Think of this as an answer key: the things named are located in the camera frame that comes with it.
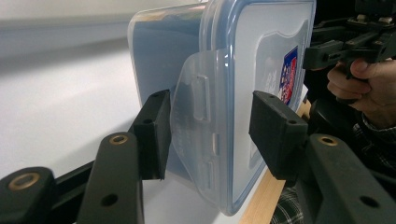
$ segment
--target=hand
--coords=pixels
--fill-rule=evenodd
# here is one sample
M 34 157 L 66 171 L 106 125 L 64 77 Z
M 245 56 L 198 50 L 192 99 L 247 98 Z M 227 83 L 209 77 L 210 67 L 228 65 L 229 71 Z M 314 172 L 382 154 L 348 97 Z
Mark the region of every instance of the hand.
M 345 71 L 345 65 L 339 63 L 329 72 L 329 91 L 341 99 L 358 99 L 350 106 L 362 111 L 377 128 L 396 125 L 396 61 L 369 64 L 357 59 L 350 71 L 367 82 L 346 79 Z

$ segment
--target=clear plastic container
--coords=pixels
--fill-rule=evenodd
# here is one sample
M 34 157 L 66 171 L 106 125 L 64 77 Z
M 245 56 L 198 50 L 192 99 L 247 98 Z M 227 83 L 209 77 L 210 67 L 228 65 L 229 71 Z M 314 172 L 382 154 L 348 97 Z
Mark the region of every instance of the clear plastic container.
M 238 211 L 265 166 L 248 135 L 253 91 L 278 95 L 293 110 L 300 103 L 302 59 L 315 6 L 314 0 L 214 0 L 142 12 L 131 21 L 129 40 L 141 100 L 171 90 L 172 146 L 201 195 L 225 215 Z M 166 45 L 165 51 L 149 52 L 152 46 L 136 51 L 142 44 L 135 38 L 142 32 L 136 29 L 142 18 L 159 27 L 170 22 L 175 30 L 161 26 L 162 32 L 174 34 L 169 42 L 182 50 L 163 41 L 158 44 Z M 147 63 L 141 61 L 151 61 L 154 53 L 166 59 L 141 69 Z

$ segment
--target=plaid fabric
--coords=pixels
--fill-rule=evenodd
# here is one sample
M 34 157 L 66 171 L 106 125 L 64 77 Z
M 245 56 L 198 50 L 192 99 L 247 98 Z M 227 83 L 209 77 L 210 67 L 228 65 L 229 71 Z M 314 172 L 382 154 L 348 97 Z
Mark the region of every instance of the plaid fabric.
M 362 115 L 362 122 L 354 126 L 354 134 L 359 142 L 361 156 L 365 157 L 366 161 L 396 172 L 396 127 L 378 130 Z M 295 188 L 283 188 L 271 223 L 304 223 Z

